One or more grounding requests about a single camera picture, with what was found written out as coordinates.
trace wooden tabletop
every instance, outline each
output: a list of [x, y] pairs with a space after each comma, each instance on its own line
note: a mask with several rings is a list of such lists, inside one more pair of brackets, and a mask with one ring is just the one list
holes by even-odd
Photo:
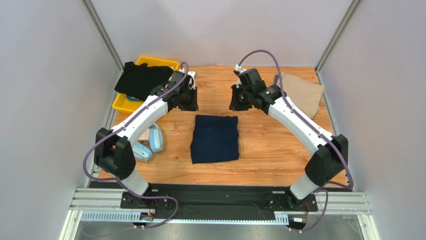
[[[256, 66], [266, 85], [272, 85], [277, 69]], [[281, 123], [258, 109], [231, 111], [232, 89], [237, 83], [233, 66], [190, 66], [196, 71], [198, 111], [175, 108], [156, 123], [164, 133], [164, 149], [148, 162], [136, 161], [136, 169], [150, 183], [290, 186], [311, 159], [308, 150]], [[281, 67], [283, 73], [319, 84], [313, 67]], [[195, 115], [238, 116], [239, 159], [218, 163], [192, 164], [190, 145]], [[129, 115], [117, 113], [115, 125]], [[324, 100], [314, 122], [332, 132]], [[110, 175], [104, 171], [100, 178]], [[334, 181], [346, 184], [341, 172]]]

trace tan fabric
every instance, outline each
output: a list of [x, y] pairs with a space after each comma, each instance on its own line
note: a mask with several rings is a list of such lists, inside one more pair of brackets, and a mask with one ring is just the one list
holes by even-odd
[[[280, 86], [280, 80], [277, 81], [276, 85]], [[313, 119], [320, 109], [320, 100], [323, 97], [325, 87], [287, 73], [282, 75], [282, 85], [293, 103], [304, 114]]]

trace black garment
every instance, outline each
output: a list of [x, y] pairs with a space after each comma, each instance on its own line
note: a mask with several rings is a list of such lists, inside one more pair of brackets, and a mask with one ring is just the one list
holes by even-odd
[[145, 101], [153, 88], [167, 84], [173, 69], [169, 66], [135, 65], [126, 62], [124, 71], [115, 85], [115, 90], [130, 97]]
[[237, 116], [195, 116], [191, 158], [193, 164], [218, 163], [237, 160]]

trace blue cloth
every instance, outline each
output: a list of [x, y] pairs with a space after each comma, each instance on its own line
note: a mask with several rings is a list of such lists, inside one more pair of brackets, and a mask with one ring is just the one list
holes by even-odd
[[195, 116], [191, 158], [193, 164], [219, 163], [237, 160], [237, 116]]

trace yellow plastic tray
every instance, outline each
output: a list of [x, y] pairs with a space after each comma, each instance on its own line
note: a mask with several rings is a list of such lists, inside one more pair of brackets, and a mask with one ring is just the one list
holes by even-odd
[[[168, 66], [172, 67], [173, 71], [179, 69], [179, 62], [172, 60], [165, 60], [161, 58], [149, 57], [149, 56], [140, 56], [135, 65], [148, 64], [148, 67], [152, 66]], [[130, 101], [127, 99], [127, 95], [124, 93], [118, 93], [114, 102], [112, 103], [112, 108], [117, 109], [121, 113], [132, 114], [136, 111], [144, 102], [143, 101]]]

